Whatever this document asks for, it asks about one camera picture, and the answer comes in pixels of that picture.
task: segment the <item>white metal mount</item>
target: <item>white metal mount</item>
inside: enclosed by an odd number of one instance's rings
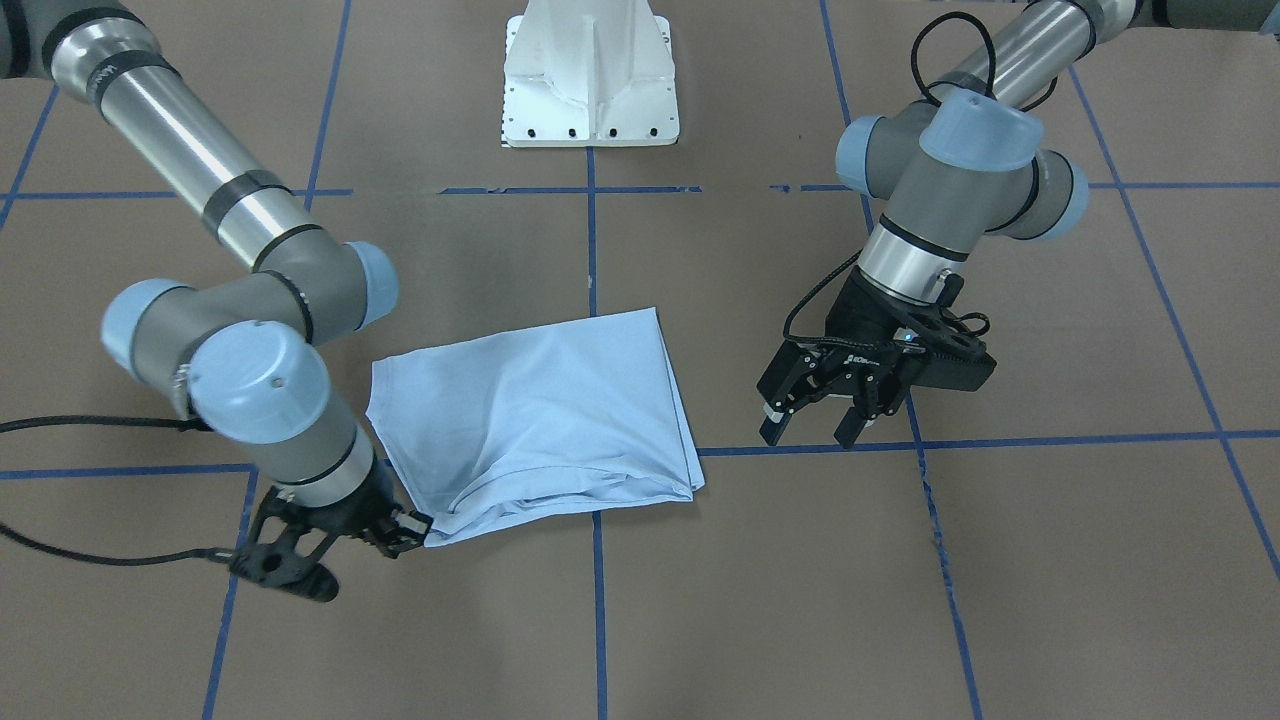
[[[671,24],[648,0],[530,0],[507,22],[502,143],[671,145]]]

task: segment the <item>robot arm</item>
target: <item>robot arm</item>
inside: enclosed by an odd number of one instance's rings
[[[966,322],[986,324],[986,316],[951,313],[978,240],[1057,237],[1088,204],[1084,173],[1061,154],[1039,150],[1043,127],[1018,108],[1097,44],[1135,26],[1276,33],[1280,5],[1033,0],[989,47],[929,86],[918,79],[924,99],[895,118],[849,126],[836,151],[837,174],[888,204],[865,247],[845,265],[854,269],[827,315],[826,334],[790,333],[804,302],[788,318],[786,340],[756,384],[765,442],[777,445],[797,410],[827,396],[852,400],[835,433],[849,448],[881,415],[896,414],[911,386],[982,387],[996,361],[979,340],[987,328]]]
[[[398,282],[367,243],[335,242],[261,167],[160,54],[155,36],[114,0],[0,1],[0,69],[52,79],[93,105],[250,269],[197,291],[151,279],[122,292],[102,323],[111,356],[229,438],[274,488],[230,570],[255,583],[332,600],[320,556],[340,536],[383,555],[420,546],[430,519],[406,512],[392,475],[312,347],[390,311]],[[273,542],[268,518],[285,529]],[[326,533],[308,556],[311,529]]]

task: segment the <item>blue tape grid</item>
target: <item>blue tape grid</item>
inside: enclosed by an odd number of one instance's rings
[[[316,182],[319,178],[320,164],[324,155],[324,145],[328,133],[329,117],[333,108],[334,94],[337,90],[337,82],[340,73],[342,55],[346,45],[347,27],[349,23],[352,0],[344,0],[343,15],[338,31],[338,41],[334,51],[334,60],[330,68],[329,87],[325,96],[325,104],[321,113],[320,131],[316,138],[315,155],[312,158],[311,174],[308,177],[307,187],[302,191],[294,191],[294,195],[305,199],[305,205],[310,209],[315,197],[349,197],[355,193],[351,188],[319,188]],[[827,1],[819,0],[819,8],[823,19],[823,28],[828,44],[828,51],[832,63],[832,72],[836,81],[837,94],[840,97],[841,113],[846,122],[850,122],[850,111],[847,99],[844,91],[844,78],[840,69],[840,60],[835,47],[835,40],[831,29],[829,14],[827,10]],[[937,506],[933,502],[932,487],[928,482],[928,466],[927,466],[927,450],[966,450],[966,448],[996,448],[996,447],[1048,447],[1048,446],[1087,446],[1087,445],[1115,445],[1115,443],[1156,443],[1156,442],[1206,442],[1217,441],[1221,443],[1224,454],[1226,455],[1228,462],[1231,471],[1236,479],[1240,488],[1242,496],[1249,509],[1249,514],[1254,521],[1258,536],[1266,548],[1268,559],[1271,560],[1272,569],[1275,570],[1277,578],[1280,578],[1280,560],[1276,557],[1276,551],[1266,527],[1262,523],[1261,515],[1258,514],[1257,505],[1253,501],[1252,492],[1249,491],[1248,483],[1245,482],[1243,473],[1240,471],[1239,464],[1236,462],[1234,451],[1231,448],[1230,441],[1233,439],[1275,439],[1280,438],[1280,429],[1260,429],[1260,430],[1225,430],[1217,416],[1216,409],[1204,386],[1203,378],[1199,373],[1198,364],[1196,363],[1194,355],[1192,354],[1190,346],[1187,342],[1185,334],[1183,333],[1181,324],[1178,319],[1176,311],[1172,306],[1172,301],[1165,290],[1164,281],[1160,275],[1158,268],[1156,266],[1155,258],[1151,254],[1151,249],[1147,245],[1146,236],[1142,231],[1140,223],[1138,222],[1137,214],[1128,196],[1128,190],[1233,190],[1233,188],[1280,188],[1280,182],[1130,182],[1125,183],[1120,179],[1119,172],[1116,170],[1115,163],[1111,158],[1110,150],[1107,147],[1106,140],[1102,135],[1101,127],[1098,126],[1097,118],[1088,102],[1088,97],[1080,85],[1079,77],[1076,76],[1074,68],[1070,70],[1071,79],[1075,83],[1076,92],[1080,95],[1080,100],[1084,104],[1085,111],[1089,117],[1089,122],[1093,126],[1094,135],[1098,138],[1098,143],[1102,149],[1103,156],[1107,160],[1108,168],[1112,174],[1114,182],[1098,182],[1091,183],[1091,187],[1100,190],[1119,190],[1124,200],[1126,211],[1133,224],[1134,232],[1142,245],[1143,254],[1147,259],[1148,266],[1152,272],[1153,281],[1161,295],[1161,300],[1170,315],[1170,320],[1178,333],[1179,342],[1183,347],[1184,355],[1187,356],[1188,364],[1192,368],[1193,375],[1196,377],[1197,386],[1201,391],[1201,396],[1204,400],[1206,409],[1213,421],[1213,432],[1204,433],[1144,433],[1144,434],[1111,434],[1111,436],[1061,436],[1061,437],[1034,437],[1034,438],[989,438],[989,439],[957,439],[957,441],[927,441],[920,436],[919,421],[915,414],[914,402],[908,398],[908,416],[911,424],[913,441],[911,442],[888,442],[888,443],[863,443],[855,446],[852,450],[845,451],[838,446],[782,446],[782,447],[705,447],[699,448],[699,456],[703,457],[723,457],[723,456],[751,456],[751,455],[803,455],[803,454],[827,454],[827,452],[900,452],[900,451],[915,451],[916,460],[920,466],[920,479],[924,488],[925,502],[929,511],[931,521],[933,523],[934,539],[938,547],[940,568],[943,578],[943,585],[947,594],[947,602],[951,609],[952,621],[955,624],[956,641],[959,651],[961,655],[961,662],[965,670],[965,680],[969,688],[970,701],[973,705],[973,714],[975,719],[982,717],[982,708],[978,700],[978,688],[974,680],[974,673],[972,666],[972,660],[968,652],[968,642],[964,634],[964,624],[960,619],[960,612],[955,597],[955,587],[950,574],[950,556],[947,555],[941,521],[938,519]],[[22,182],[27,174],[31,165],[31,160],[40,142],[41,135],[47,124],[49,115],[54,108],[54,102],[58,99],[58,88],[54,87],[46,102],[41,110],[40,119],[32,132],[31,140],[27,143],[26,152],[23,155],[22,163],[18,172],[13,179],[9,192],[0,195],[3,199],[3,205],[0,205],[0,228],[4,227],[8,220],[9,214],[17,201],[46,201],[46,200],[111,200],[111,199],[127,199],[127,200],[140,200],[140,199],[172,199],[175,193],[168,191],[137,191],[137,192],[22,192]],[[634,186],[634,187],[596,187],[595,184],[595,152],[594,149],[586,150],[586,163],[588,163],[588,184],[586,187],[511,187],[511,188],[484,188],[484,187],[451,187],[442,192],[442,195],[586,195],[588,197],[588,255],[589,255],[589,306],[590,314],[596,315],[598,313],[598,283],[596,283],[596,228],[595,228],[595,197],[602,193],[681,193],[681,192],[701,192],[700,186]],[[781,192],[790,192],[792,187],[790,184],[776,184],[769,186],[773,190]],[[842,184],[801,184],[799,187],[800,192],[851,192]],[[861,197],[861,209],[864,218],[868,223],[868,229],[873,224],[873,218],[870,213],[869,202],[865,197]],[[242,542],[248,528],[248,521],[252,514],[252,501],[257,487],[257,473],[251,465],[246,464],[216,464],[216,465],[178,465],[178,466],[137,466],[137,468],[86,468],[86,469],[47,469],[47,470],[6,470],[0,471],[0,480],[24,480],[24,479],[45,479],[45,478],[114,478],[114,477],[138,477],[138,475],[189,475],[189,474],[221,474],[221,473],[248,473],[248,482],[246,484],[244,505],[242,507],[241,515],[241,528],[239,537],[237,542]],[[608,716],[608,682],[607,682],[607,662],[605,662],[605,606],[604,606],[604,552],[603,552],[603,516],[599,512],[593,514],[593,564],[594,564],[594,578],[595,578],[595,632],[596,632],[596,703],[598,703],[598,717],[604,720]],[[210,667],[209,688],[206,692],[204,715],[206,720],[212,717],[214,706],[216,702],[216,693],[221,674],[223,660],[225,656],[227,641],[230,630],[230,621],[234,614],[236,603],[236,578],[229,577],[227,597],[223,605],[223,618],[219,626],[218,641],[215,643],[214,659]]]
[[[239,530],[236,533],[236,547],[244,544],[248,525],[253,518],[253,498],[257,496],[257,469],[248,473],[244,483],[244,505],[241,506]],[[214,705],[218,702],[218,685],[223,676],[223,659],[227,657],[227,639],[230,637],[232,614],[236,611],[236,588],[239,578],[227,574],[227,597],[223,598],[223,619],[218,625],[218,642],[214,643],[214,662],[209,667],[209,687],[205,691],[205,707],[201,720],[212,720]]]
[[[1106,137],[1102,135],[1102,126],[1098,124],[1098,118],[1093,113],[1093,106],[1089,104],[1089,96],[1084,92],[1084,86],[1080,83],[1080,76],[1075,72],[1075,68],[1069,68],[1071,76],[1071,83],[1075,85],[1075,92],[1080,96],[1080,102],[1084,105],[1084,113],[1089,117],[1089,126],[1093,127],[1093,135],[1098,138],[1098,147],[1102,150],[1102,156],[1107,161],[1107,169],[1111,170],[1111,179],[1115,181],[1116,190],[1120,192],[1120,199],[1124,201],[1125,213],[1129,215],[1129,223],[1133,225],[1134,236],[1138,238],[1138,245],[1142,247],[1142,255],[1147,260],[1147,268],[1151,270],[1151,279],[1156,283],[1156,291],[1160,293],[1160,300],[1165,305],[1165,311],[1169,314],[1169,322],[1174,325],[1174,332],[1178,334],[1178,345],[1183,348],[1183,355],[1187,357],[1187,365],[1192,370],[1192,375],[1196,378],[1196,387],[1199,389],[1201,398],[1204,401],[1204,410],[1208,411],[1210,420],[1213,423],[1213,430],[1217,436],[1219,442],[1222,446],[1222,452],[1226,456],[1226,462],[1231,468],[1231,474],[1235,477],[1235,484],[1240,488],[1240,496],[1244,498],[1244,505],[1248,507],[1249,516],[1253,519],[1253,527],[1258,533],[1258,539],[1262,541],[1262,547],[1266,550],[1267,559],[1271,561],[1271,571],[1275,573],[1276,579],[1280,579],[1280,557],[1276,556],[1275,544],[1271,542],[1271,534],[1267,532],[1266,524],[1262,521],[1262,514],[1258,512],[1258,506],[1253,500],[1253,491],[1249,489],[1248,480],[1244,479],[1244,473],[1240,470],[1240,464],[1235,459],[1235,451],[1231,448],[1230,434],[1222,428],[1222,420],[1219,418],[1217,407],[1213,405],[1213,398],[1210,396],[1208,387],[1204,384],[1204,377],[1201,374],[1199,363],[1196,361],[1196,354],[1192,352],[1190,342],[1187,341],[1187,333],[1183,332],[1183,324],[1178,319],[1178,310],[1174,307],[1174,301],[1169,296],[1169,290],[1165,287],[1165,279],[1160,273],[1160,268],[1156,265],[1156,256],[1151,251],[1151,245],[1147,242],[1147,234],[1142,229],[1142,223],[1138,220],[1138,213],[1133,208],[1133,201],[1129,199],[1129,190],[1125,183],[1120,179],[1120,170],[1116,169],[1115,159],[1111,156],[1111,149],[1107,145]]]

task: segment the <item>folded shirt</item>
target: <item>folded shirt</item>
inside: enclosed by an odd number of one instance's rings
[[[428,546],[705,482],[653,307],[378,360],[366,415]]]

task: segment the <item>black cable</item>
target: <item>black cable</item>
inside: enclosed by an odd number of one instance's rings
[[[29,428],[49,428],[54,425],[114,425],[124,428],[169,428],[178,432],[211,428],[201,420],[170,420],[166,418],[120,418],[118,415],[50,415],[47,418],[26,418],[0,423],[0,433],[26,430]]]
[[[74,550],[64,550],[61,547],[54,547],[51,544],[31,539],[4,523],[0,523],[0,536],[9,538],[18,544],[29,547],[31,550],[38,550],[40,552],[47,552],[49,555],[55,555],[58,557],[77,560],[79,562],[91,562],[93,565],[113,565],[118,568],[160,565],[163,562],[175,562],[178,560],[188,560],[188,559],[209,560],[210,562],[227,564],[230,562],[232,557],[232,551],[223,547],[200,547],[193,550],[184,550],[182,552],[172,552],[169,555],[155,555],[151,557],[104,557],[101,555],[88,555],[84,552],[76,552]]]
[[[920,94],[924,99],[934,106],[941,106],[942,101],[929,92],[929,87],[924,85],[924,78],[920,77],[920,44],[928,37],[931,32],[934,31],[940,24],[947,20],[964,20],[978,29],[978,35],[982,36],[982,45],[987,50],[987,90],[983,92],[987,97],[992,100],[996,99],[996,41],[991,38],[991,32],[987,31],[987,26],[982,24],[982,20],[970,15],[969,13],[952,12],[936,18],[932,23],[924,26],[920,35],[915,36],[915,42],[911,44],[911,79],[915,81],[915,87],[920,88]]]
[[[805,305],[809,305],[810,300],[813,300],[814,297],[818,296],[819,292],[822,292],[822,288],[824,288],[828,284],[831,284],[831,281],[833,281],[837,277],[840,277],[840,274],[844,273],[845,270],[847,270],[850,265],[852,265],[854,263],[856,263],[858,261],[858,256],[861,255],[861,254],[863,254],[861,250],[859,250],[858,252],[854,252],[852,258],[850,258],[849,260],[845,260],[844,263],[840,264],[838,268],[836,268],[835,270],[832,270],[827,277],[822,278],[822,282],[819,282],[817,286],[814,286],[814,288],[810,290],[804,296],[804,299],[801,299],[800,302],[795,307],[791,309],[791,313],[787,315],[786,322],[782,323],[782,337],[783,337],[783,340],[788,340],[788,341],[791,341],[791,342],[794,342],[796,345],[836,345],[836,346],[840,346],[840,347],[847,347],[850,350],[864,350],[864,351],[881,350],[882,347],[884,347],[884,345],[888,345],[887,342],[886,343],[855,342],[855,341],[851,341],[851,340],[845,340],[842,337],[826,337],[826,336],[824,337],[809,337],[809,336],[791,334],[791,323],[796,319],[796,315],[799,315],[800,311],[804,310]]]
[[[1041,95],[1030,105],[1024,105],[1024,106],[1019,108],[1019,110],[1021,110],[1023,113],[1029,113],[1029,111],[1034,110],[1036,108],[1039,108],[1041,105],[1044,104],[1046,100],[1048,100],[1053,95],[1055,90],[1057,90],[1057,78],[1053,78],[1053,79],[1051,79],[1048,82],[1048,90],[1044,91],[1044,95]]]
[[[186,430],[209,430],[209,425],[201,420],[169,420],[164,418],[120,418],[116,415],[51,415],[47,418],[26,418],[23,420],[12,420],[8,423],[0,423],[0,433],[9,433],[14,430],[24,430],[29,428],[47,428],[52,425],[116,425],[127,428],[169,428],[178,432]],[[141,565],[160,565],[163,562],[175,562],[178,560],[209,560],[210,562],[230,562],[232,551],[223,547],[200,547],[192,550],[184,550],[182,552],[172,552],[169,555],[155,555],[151,557],[104,557],[101,555],[88,555],[84,552],[76,552],[74,550],[64,550],[61,547],[55,547],[51,544],[42,543],[37,539],[28,538],[27,536],[19,533],[18,530],[10,528],[9,525],[0,523],[0,536],[4,536],[13,542],[29,547],[40,552],[46,552],[56,557],[65,557],[67,560],[76,560],[79,562],[91,562],[93,565],[111,565],[118,568],[134,568]]]
[[[973,329],[965,324],[965,322],[968,320],[978,320],[982,323],[982,327]],[[988,331],[991,331],[991,318],[988,318],[983,313],[968,313],[965,315],[960,315],[955,320],[946,319],[945,322],[947,323],[947,325],[951,327],[951,329],[969,337],[982,337],[987,334]]]

